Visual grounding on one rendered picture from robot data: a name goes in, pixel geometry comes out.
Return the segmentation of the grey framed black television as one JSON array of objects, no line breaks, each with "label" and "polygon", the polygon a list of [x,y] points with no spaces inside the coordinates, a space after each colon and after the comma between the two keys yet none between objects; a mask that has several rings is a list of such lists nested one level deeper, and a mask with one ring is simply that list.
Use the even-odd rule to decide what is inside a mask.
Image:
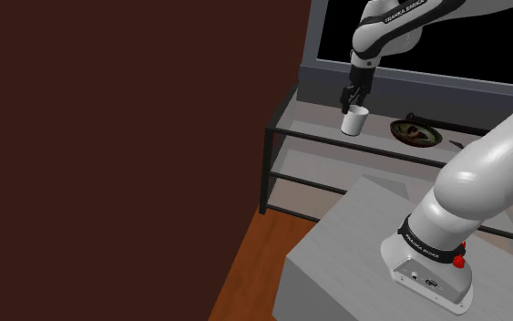
[{"label": "grey framed black television", "polygon": [[[318,57],[329,0],[312,0],[299,69],[297,99],[339,109],[350,64]],[[513,84],[380,67],[365,100],[371,113],[402,118],[412,112],[479,129],[492,129],[513,113]]]}]

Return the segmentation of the dark patterned plate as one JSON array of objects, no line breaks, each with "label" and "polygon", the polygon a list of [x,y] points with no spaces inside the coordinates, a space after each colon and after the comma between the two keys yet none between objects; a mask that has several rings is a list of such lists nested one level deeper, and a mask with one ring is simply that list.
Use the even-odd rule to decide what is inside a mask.
[{"label": "dark patterned plate", "polygon": [[390,124],[391,134],[405,145],[430,148],[439,144],[443,137],[434,128],[411,119],[399,119]]}]

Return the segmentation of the black framed glass table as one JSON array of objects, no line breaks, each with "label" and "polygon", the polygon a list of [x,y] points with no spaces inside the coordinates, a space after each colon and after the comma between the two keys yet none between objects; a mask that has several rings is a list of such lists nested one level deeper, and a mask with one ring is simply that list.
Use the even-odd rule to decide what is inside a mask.
[{"label": "black framed glass table", "polygon": [[[477,140],[475,132],[437,126],[442,141],[417,148],[397,140],[392,119],[371,114],[362,132],[340,131],[339,109],[300,101],[292,87],[266,128],[261,206],[318,221],[362,178],[419,203],[439,170],[460,148]],[[478,236],[513,255],[513,205],[485,221]]]}]

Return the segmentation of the grey robot stand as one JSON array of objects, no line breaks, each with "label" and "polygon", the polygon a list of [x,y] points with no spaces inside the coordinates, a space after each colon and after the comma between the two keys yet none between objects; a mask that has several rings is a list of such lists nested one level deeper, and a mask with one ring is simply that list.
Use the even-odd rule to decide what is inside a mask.
[{"label": "grey robot stand", "polygon": [[415,204],[365,178],[286,255],[277,321],[513,321],[513,255],[467,239],[471,307],[456,316],[397,284],[380,253]]}]

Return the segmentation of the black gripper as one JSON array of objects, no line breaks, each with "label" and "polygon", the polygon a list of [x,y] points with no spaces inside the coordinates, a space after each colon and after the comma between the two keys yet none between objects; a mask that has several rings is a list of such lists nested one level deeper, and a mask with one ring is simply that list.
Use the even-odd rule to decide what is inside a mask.
[{"label": "black gripper", "polygon": [[364,101],[371,91],[372,83],[374,78],[374,68],[363,68],[351,65],[349,79],[351,86],[343,88],[340,102],[342,104],[342,113],[346,115],[349,111],[351,102],[354,100],[356,95],[356,106],[362,107]]}]

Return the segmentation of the white cup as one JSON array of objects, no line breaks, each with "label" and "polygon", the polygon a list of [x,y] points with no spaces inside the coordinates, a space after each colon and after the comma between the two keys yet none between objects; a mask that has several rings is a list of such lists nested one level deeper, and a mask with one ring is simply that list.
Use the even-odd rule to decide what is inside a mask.
[{"label": "white cup", "polygon": [[358,136],[369,115],[369,110],[357,105],[351,105],[344,115],[341,132],[348,136]]}]

